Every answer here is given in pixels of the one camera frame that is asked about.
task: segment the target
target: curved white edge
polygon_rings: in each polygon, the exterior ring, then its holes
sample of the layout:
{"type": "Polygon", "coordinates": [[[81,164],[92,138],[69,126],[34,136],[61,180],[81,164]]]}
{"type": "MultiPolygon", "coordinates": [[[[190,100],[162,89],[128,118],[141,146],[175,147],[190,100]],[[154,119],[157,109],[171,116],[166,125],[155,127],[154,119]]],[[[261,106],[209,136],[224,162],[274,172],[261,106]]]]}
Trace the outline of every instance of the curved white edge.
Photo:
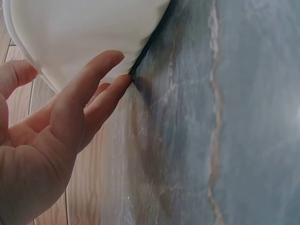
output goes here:
{"type": "Polygon", "coordinates": [[[13,18],[11,16],[11,10],[10,10],[10,0],[3,0],[3,14],[4,14],[4,21],[6,24],[7,31],[14,41],[14,43],[18,46],[20,51],[23,53],[23,55],[26,57],[28,62],[38,71],[40,76],[43,78],[43,80],[48,84],[48,86],[58,93],[58,90],[49,82],[49,80],[46,78],[46,76],[42,73],[41,68],[34,62],[33,58],[30,56],[28,53],[27,49],[25,46],[22,44],[21,40],[19,39],[14,23],[13,23],[13,18]]]}

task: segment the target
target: skin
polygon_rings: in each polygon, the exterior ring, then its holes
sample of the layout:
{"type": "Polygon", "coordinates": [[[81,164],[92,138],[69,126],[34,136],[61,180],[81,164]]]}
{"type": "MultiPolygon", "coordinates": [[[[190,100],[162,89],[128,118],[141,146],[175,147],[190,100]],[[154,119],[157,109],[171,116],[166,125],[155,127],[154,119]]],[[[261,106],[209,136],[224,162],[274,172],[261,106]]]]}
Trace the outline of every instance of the skin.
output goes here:
{"type": "Polygon", "coordinates": [[[27,224],[63,194],[77,154],[132,82],[121,75],[111,85],[99,86],[123,59],[117,51],[98,55],[44,108],[12,127],[6,100],[38,73],[26,60],[0,67],[0,224],[27,224]]]}

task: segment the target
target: finger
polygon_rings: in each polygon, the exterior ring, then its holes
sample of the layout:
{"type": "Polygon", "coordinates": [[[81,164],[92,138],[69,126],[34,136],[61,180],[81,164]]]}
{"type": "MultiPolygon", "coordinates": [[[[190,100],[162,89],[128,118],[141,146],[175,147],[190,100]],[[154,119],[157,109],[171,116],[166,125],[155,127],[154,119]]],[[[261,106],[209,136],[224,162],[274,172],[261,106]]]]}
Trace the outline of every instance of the finger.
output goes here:
{"type": "Polygon", "coordinates": [[[119,76],[85,109],[86,129],[82,149],[90,143],[102,124],[113,113],[131,82],[130,75],[119,76]]]}
{"type": "Polygon", "coordinates": [[[102,83],[96,90],[93,97],[90,99],[86,107],[88,107],[97,97],[100,95],[104,90],[106,90],[109,87],[110,83],[102,83]]]}
{"type": "Polygon", "coordinates": [[[79,151],[85,130],[83,109],[96,92],[100,80],[123,58],[118,51],[98,55],[59,94],[52,108],[50,125],[40,133],[47,140],[54,137],[56,141],[49,143],[52,149],[58,144],[60,149],[64,146],[67,154],[74,155],[79,151]]]}
{"type": "Polygon", "coordinates": [[[50,125],[50,117],[54,102],[58,98],[56,94],[50,101],[35,113],[26,117],[23,122],[27,124],[35,133],[40,133],[45,127],[50,125]]]}
{"type": "Polygon", "coordinates": [[[0,93],[8,99],[17,87],[31,82],[37,75],[27,60],[9,61],[0,67],[0,93]]]}
{"type": "MultiPolygon", "coordinates": [[[[94,96],[90,99],[89,105],[102,91],[104,91],[110,84],[103,83],[96,90],[94,96]]],[[[51,100],[41,109],[37,110],[32,115],[28,116],[25,122],[35,133],[40,133],[45,127],[50,125],[51,111],[55,100],[59,94],[56,94],[51,100]]]]}

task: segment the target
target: light wood planks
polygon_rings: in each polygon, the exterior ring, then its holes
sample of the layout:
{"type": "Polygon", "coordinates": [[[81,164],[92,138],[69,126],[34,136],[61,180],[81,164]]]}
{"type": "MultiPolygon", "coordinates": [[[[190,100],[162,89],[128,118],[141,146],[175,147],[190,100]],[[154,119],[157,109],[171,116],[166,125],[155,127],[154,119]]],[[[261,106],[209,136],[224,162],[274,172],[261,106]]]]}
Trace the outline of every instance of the light wood planks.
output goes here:
{"type": "Polygon", "coordinates": [[[108,123],[105,123],[93,141],[77,156],[67,187],[68,219],[71,225],[100,224],[100,162],[102,152],[106,150],[107,126],[108,123]]]}
{"type": "Polygon", "coordinates": [[[0,0],[0,64],[5,61],[6,54],[10,43],[10,36],[5,26],[4,15],[2,9],[2,0],[0,0]]]}
{"type": "MultiPolygon", "coordinates": [[[[24,59],[24,56],[17,47],[12,46],[9,48],[6,61],[22,59],[24,59]]],[[[17,88],[7,100],[9,125],[20,122],[28,116],[31,87],[32,83],[28,83],[17,88]]]]}
{"type": "MultiPolygon", "coordinates": [[[[30,113],[42,108],[54,95],[55,93],[44,80],[37,77],[33,82],[30,113]]],[[[36,218],[35,223],[36,225],[67,225],[65,194],[49,210],[36,218]]]]}

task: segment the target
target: gray marble surface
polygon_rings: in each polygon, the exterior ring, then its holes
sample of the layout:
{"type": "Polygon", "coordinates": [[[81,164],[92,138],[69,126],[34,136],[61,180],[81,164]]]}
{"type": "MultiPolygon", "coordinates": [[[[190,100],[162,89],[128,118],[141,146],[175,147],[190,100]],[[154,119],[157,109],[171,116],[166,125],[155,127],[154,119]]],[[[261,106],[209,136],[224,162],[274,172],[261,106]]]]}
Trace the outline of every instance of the gray marble surface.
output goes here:
{"type": "Polygon", "coordinates": [[[103,224],[300,224],[299,12],[171,2],[110,119],[103,224]]]}

